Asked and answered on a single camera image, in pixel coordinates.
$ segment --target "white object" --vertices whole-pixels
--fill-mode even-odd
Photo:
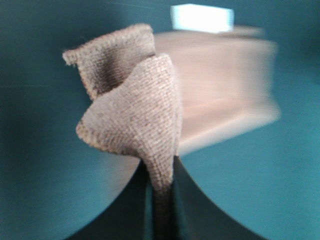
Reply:
[[[182,4],[171,6],[171,20],[174,30],[228,32],[234,27],[234,11],[215,6]]]

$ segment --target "curved black edge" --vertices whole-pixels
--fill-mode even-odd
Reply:
[[[151,192],[148,172],[140,161],[131,180],[114,202],[65,240],[153,239]]]
[[[265,240],[216,206],[174,156],[173,202],[179,240]]]

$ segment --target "blurry wooden object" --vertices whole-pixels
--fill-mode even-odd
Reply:
[[[183,125],[180,155],[261,127],[279,117],[271,97],[275,43],[262,30],[173,31],[155,35],[180,80]]]

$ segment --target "gray fabric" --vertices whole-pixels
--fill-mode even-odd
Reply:
[[[77,64],[93,103],[76,127],[101,151],[143,160],[154,189],[157,239],[170,231],[173,157],[182,128],[180,89],[167,54],[155,55],[149,25],[98,37],[63,54]]]
[[[153,56],[139,63],[119,87],[98,97],[76,127],[90,146],[144,161],[154,188],[159,239],[170,228],[177,97],[169,56]]]
[[[119,86],[137,63],[155,55],[152,28],[144,23],[97,37],[65,51],[67,65],[77,65],[91,100]]]

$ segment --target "textured fabric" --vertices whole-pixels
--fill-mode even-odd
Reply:
[[[168,55],[140,62],[119,87],[98,97],[76,127],[102,151],[141,158],[154,188],[155,230],[170,229],[173,156],[181,116],[177,82]]]
[[[152,28],[144,23],[97,37],[62,57],[77,65],[91,100],[119,86],[137,63],[155,54]]]

